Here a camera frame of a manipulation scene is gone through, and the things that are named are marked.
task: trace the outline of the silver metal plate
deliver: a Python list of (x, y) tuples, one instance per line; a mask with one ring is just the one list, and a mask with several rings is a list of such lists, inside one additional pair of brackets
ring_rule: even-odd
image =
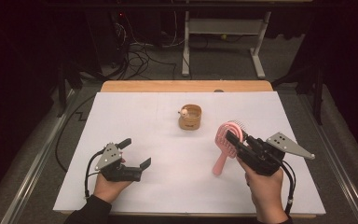
[(276, 147), (280, 151), (304, 157), (310, 160), (315, 159), (315, 155), (309, 153), (305, 148), (299, 146), (296, 142), (288, 138), (283, 133), (275, 133), (266, 141), (268, 144)]
[(115, 144), (109, 143), (106, 145), (105, 151), (95, 166), (95, 170), (99, 171), (103, 169), (105, 166), (111, 164), (112, 162), (121, 160), (121, 153), (116, 147)]

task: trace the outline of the pink object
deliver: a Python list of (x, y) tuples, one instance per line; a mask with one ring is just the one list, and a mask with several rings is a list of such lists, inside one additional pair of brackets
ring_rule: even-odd
[(214, 175), (221, 175), (227, 157), (234, 158), (237, 154), (235, 147), (226, 139), (226, 134), (228, 131), (234, 133), (241, 142), (243, 139), (242, 129), (238, 124), (234, 122), (226, 122), (219, 127), (214, 142), (217, 144), (220, 150), (222, 150), (222, 153), (220, 154), (216, 164), (212, 169)]

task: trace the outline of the black sleeve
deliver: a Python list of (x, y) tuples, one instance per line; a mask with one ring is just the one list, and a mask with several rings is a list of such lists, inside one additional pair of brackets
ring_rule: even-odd
[[(257, 224), (265, 224), (265, 223), (260, 222), (260, 221), (258, 221), (258, 220), (256, 220), (256, 222), (257, 222)], [(287, 219), (287, 220), (284, 221), (284, 222), (281, 222), (280, 224), (293, 224), (293, 220), (292, 220), (292, 218), (289, 216), (289, 219)]]
[(82, 209), (73, 212), (64, 224), (106, 224), (112, 204), (91, 195)]

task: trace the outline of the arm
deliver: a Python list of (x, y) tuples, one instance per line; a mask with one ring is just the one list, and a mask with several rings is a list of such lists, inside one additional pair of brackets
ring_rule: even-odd
[(87, 199), (83, 208), (73, 212), (64, 224), (105, 224), (112, 202), (131, 183), (107, 181), (103, 175), (98, 174), (94, 194)]
[(284, 213), (281, 200), (283, 170), (279, 169), (272, 176), (258, 175), (246, 163), (237, 157), (245, 178), (252, 192), (257, 221), (261, 223), (292, 223)]

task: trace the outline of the brown container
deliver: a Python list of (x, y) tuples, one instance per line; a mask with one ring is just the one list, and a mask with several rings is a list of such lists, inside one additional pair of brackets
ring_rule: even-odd
[(179, 127), (184, 130), (197, 130), (201, 123), (201, 107), (198, 105), (184, 105), (182, 109), (187, 110), (186, 115), (179, 117)]

